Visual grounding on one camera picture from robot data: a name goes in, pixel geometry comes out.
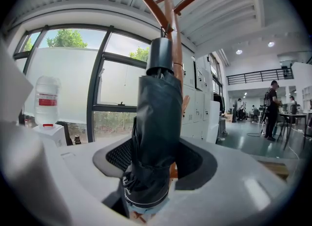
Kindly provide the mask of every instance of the black shirt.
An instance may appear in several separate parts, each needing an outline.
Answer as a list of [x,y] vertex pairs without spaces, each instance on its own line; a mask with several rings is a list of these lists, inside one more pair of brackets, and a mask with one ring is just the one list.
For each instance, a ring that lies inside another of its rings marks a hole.
[[270,105],[269,105],[268,109],[269,109],[269,111],[276,112],[278,105],[273,101],[273,97],[277,98],[276,91],[273,88],[271,88],[269,91],[269,95],[270,95]]

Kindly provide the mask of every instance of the tree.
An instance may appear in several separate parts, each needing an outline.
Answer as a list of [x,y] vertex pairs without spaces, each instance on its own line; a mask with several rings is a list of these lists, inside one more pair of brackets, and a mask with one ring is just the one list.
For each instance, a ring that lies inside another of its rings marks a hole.
[[150,48],[142,49],[138,47],[136,49],[136,52],[130,52],[129,56],[131,58],[147,62],[149,51],[150,51]]
[[54,38],[47,38],[47,44],[49,47],[85,48],[88,46],[87,43],[82,41],[79,31],[72,29],[58,30],[58,34]]
[[29,38],[25,44],[23,51],[30,51],[32,47],[33,47],[33,44],[31,43],[31,38]]

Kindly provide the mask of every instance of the shoe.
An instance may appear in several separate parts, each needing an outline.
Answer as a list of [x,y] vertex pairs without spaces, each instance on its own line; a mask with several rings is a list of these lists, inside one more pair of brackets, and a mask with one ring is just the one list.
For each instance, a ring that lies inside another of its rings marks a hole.
[[268,137],[267,140],[275,141],[276,139],[274,139],[273,137]]

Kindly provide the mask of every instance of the black folded umbrella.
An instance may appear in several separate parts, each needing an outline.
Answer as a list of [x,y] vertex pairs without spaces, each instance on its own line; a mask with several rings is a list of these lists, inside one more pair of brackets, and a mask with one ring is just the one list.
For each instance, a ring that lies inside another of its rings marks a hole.
[[151,208],[169,190],[169,169],[179,144],[181,83],[172,70],[171,42],[153,40],[146,76],[139,78],[138,103],[132,131],[132,162],[123,177],[126,201]]

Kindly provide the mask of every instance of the black pants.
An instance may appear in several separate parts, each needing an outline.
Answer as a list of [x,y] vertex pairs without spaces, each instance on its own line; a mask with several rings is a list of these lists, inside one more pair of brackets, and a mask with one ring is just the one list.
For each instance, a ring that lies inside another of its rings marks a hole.
[[268,137],[272,137],[272,132],[277,119],[277,112],[270,112],[267,114],[267,117],[268,123],[265,130],[265,135],[267,135]]

